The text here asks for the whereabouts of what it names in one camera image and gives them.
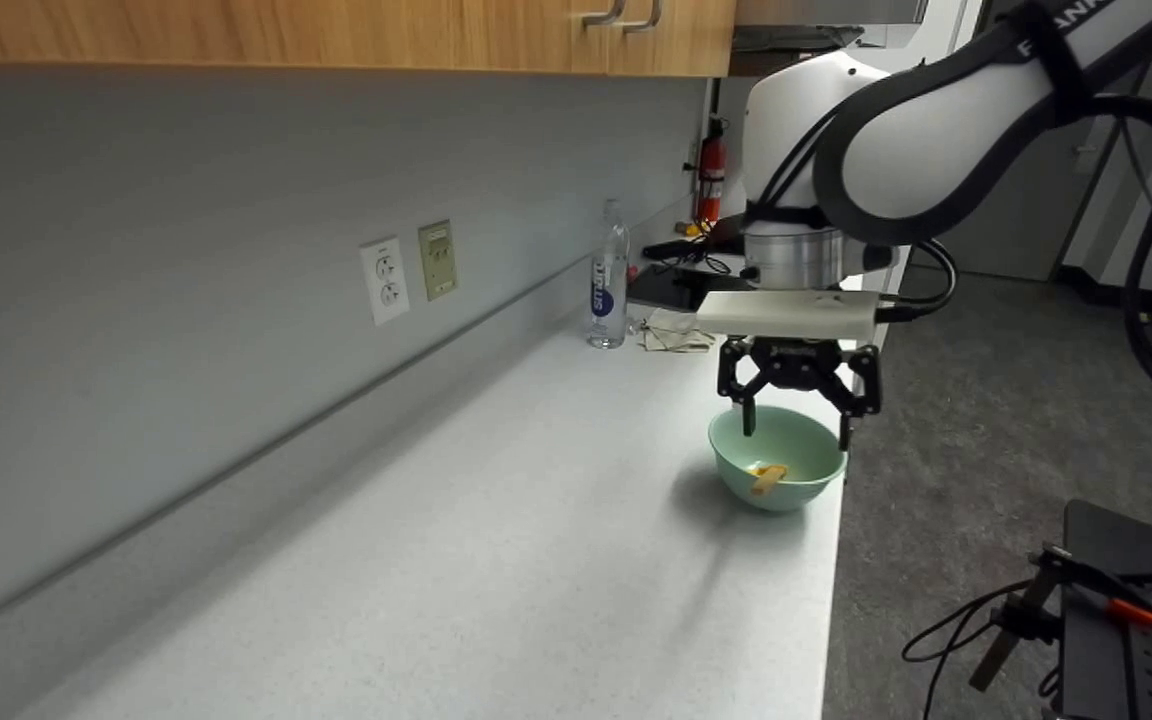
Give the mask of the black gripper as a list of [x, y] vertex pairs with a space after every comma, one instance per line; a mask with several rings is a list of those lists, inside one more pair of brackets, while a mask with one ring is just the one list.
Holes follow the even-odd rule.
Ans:
[[839, 371], [850, 371], [856, 387], [839, 407], [839, 447], [850, 447], [850, 429], [880, 411], [880, 355], [870, 346], [843, 350], [839, 340], [783, 340], [783, 337], [726, 337], [719, 346], [717, 391], [736, 398], [740, 432], [755, 437], [755, 398], [765, 386], [843, 391]]

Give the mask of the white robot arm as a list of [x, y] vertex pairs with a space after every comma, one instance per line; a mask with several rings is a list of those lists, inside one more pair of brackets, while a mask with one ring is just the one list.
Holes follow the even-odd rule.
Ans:
[[963, 49], [904, 72], [823, 52], [779, 69], [745, 108], [745, 291], [710, 295], [717, 391], [823, 398], [843, 421], [883, 400], [870, 333], [941, 295], [850, 291], [868, 255], [944, 254], [1024, 147], [1077, 119], [1152, 129], [1152, 101], [1111, 83], [1152, 61], [1152, 0], [1024, 0]]

